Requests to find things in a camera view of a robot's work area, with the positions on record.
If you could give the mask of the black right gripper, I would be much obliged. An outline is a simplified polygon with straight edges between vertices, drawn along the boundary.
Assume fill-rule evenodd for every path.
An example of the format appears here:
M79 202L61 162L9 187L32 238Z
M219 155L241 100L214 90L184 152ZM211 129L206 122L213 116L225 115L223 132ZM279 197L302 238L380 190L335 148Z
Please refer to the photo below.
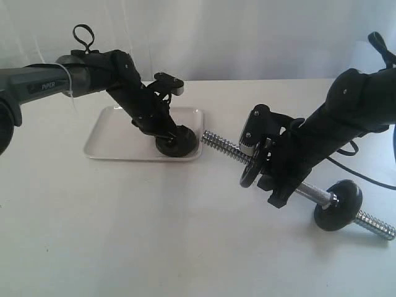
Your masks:
M267 202L280 209L313 167L349 141L350 129L333 120L292 124L276 143L270 169L260 177L257 187L272 190Z

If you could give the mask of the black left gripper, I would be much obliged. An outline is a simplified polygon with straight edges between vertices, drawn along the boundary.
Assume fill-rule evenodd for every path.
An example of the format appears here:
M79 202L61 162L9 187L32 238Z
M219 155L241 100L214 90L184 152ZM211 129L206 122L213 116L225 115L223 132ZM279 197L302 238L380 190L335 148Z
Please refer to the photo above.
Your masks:
M172 93L159 82L134 88L116 85L106 90L115 102L131 117L132 124L143 134L155 138L157 147L172 147L176 142L193 142L194 132L176 125L170 115Z

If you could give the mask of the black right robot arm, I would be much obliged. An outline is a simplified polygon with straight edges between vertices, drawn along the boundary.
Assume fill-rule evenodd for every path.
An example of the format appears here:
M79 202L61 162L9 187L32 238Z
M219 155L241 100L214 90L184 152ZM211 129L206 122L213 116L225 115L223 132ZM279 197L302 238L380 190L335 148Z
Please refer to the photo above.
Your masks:
M286 205L295 189L322 160L357 137L380 133L395 124L395 69L364 74L349 69L330 86L325 102L305 121L290 122L275 141L270 181L258 185L271 191L268 202Z

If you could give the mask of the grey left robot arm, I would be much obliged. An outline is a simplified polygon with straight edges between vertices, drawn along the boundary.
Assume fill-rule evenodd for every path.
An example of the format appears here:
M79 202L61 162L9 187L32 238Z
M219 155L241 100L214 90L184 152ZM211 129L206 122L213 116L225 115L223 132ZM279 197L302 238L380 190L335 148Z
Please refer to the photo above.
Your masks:
M143 134L155 138L160 153L179 158L195 149L193 131L177 125L170 115L171 99L183 93L184 82L157 73L145 85L131 55L117 49L105 53L73 50L54 64L1 69L1 151L9 146L15 127L22 124L23 104L57 93L77 98L101 91L108 93Z

